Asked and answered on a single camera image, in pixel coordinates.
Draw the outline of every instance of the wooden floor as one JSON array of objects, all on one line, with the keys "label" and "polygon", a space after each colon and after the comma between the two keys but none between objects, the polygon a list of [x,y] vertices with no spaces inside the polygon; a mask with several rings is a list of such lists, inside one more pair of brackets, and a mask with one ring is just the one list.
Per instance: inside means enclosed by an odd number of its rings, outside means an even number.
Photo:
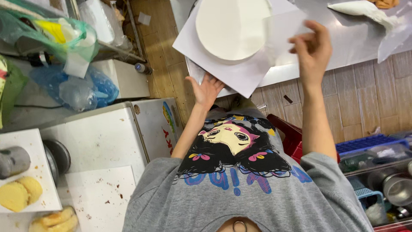
[{"label": "wooden floor", "polygon": [[[143,46],[153,74],[148,77],[152,98],[175,97],[185,125],[194,105],[184,56],[171,46],[177,30],[168,0],[134,0],[133,12],[151,15],[149,26],[139,25]],[[322,91],[335,142],[348,141],[374,132],[385,134],[412,129],[411,51],[327,71]],[[216,100],[228,108],[234,95]],[[252,101],[265,114],[274,114],[302,126],[302,85],[299,79],[257,88]]]}]

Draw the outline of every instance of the yellow sponge cake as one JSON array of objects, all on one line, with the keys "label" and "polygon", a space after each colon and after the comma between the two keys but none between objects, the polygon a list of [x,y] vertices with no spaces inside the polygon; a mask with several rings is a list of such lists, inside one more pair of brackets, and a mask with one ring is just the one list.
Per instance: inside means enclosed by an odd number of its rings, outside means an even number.
[{"label": "yellow sponge cake", "polygon": [[42,186],[33,177],[25,176],[25,177],[22,177],[16,180],[16,182],[22,184],[27,189],[27,192],[30,195],[29,201],[28,201],[29,205],[35,203],[39,199],[40,195],[42,195],[43,193]]},{"label": "yellow sponge cake", "polygon": [[27,207],[29,193],[17,182],[7,183],[0,187],[0,204],[14,212],[20,212]]}]

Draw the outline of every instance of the blue plastic bag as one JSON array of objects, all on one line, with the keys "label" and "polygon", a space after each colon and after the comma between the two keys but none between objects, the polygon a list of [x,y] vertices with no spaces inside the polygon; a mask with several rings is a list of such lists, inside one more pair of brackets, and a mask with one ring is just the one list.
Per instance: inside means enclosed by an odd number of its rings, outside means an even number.
[{"label": "blue plastic bag", "polygon": [[92,66],[84,79],[67,75],[62,65],[35,68],[30,77],[56,102],[78,112],[108,106],[119,94],[112,80]]}]

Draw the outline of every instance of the cartoon girl print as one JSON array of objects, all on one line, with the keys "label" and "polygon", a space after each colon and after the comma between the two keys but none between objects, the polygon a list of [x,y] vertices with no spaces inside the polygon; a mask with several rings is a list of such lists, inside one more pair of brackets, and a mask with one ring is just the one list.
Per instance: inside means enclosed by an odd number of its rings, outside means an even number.
[{"label": "cartoon girl print", "polygon": [[207,121],[183,159],[175,181],[198,174],[222,173],[228,167],[265,178],[289,177],[291,166],[269,139],[275,130],[265,118],[237,114]]}]

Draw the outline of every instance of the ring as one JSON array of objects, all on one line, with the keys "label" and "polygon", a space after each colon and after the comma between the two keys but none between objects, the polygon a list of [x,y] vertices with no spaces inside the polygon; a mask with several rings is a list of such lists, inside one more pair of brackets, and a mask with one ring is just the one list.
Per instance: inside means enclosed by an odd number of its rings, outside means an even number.
[{"label": "ring", "polygon": [[241,222],[241,221],[236,221],[235,223],[233,223],[233,226],[232,226],[233,232],[237,232],[237,231],[234,229],[234,225],[236,225],[236,224],[238,224],[238,223],[242,224],[242,225],[245,227],[245,232],[248,231],[247,226],[246,226],[243,222]]}]

